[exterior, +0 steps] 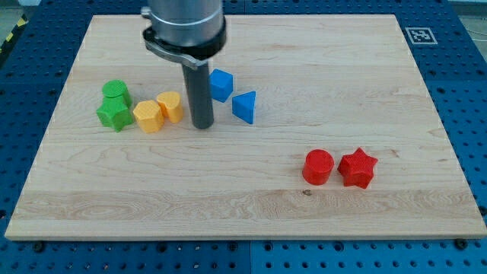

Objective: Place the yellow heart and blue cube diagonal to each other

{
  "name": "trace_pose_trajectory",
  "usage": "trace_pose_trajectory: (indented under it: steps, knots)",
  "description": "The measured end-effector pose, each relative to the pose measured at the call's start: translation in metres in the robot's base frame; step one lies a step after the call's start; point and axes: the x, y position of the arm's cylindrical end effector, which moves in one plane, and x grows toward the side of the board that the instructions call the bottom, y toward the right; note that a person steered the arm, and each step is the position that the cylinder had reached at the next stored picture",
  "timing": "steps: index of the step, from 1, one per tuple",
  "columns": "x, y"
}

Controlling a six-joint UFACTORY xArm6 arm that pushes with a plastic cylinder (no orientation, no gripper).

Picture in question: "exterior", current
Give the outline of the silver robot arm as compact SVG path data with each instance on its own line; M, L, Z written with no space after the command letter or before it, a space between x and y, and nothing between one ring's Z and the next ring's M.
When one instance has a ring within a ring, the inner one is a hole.
M193 126L214 122L208 60L226 43L221 0L148 0L141 16L151 25L143 33L145 47L182 66Z

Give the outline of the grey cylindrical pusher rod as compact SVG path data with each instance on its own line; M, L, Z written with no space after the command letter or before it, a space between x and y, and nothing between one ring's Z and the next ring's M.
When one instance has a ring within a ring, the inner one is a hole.
M197 69L184 65L183 76L192 123L197 129L207 129L214 122L208 62L205 60Z

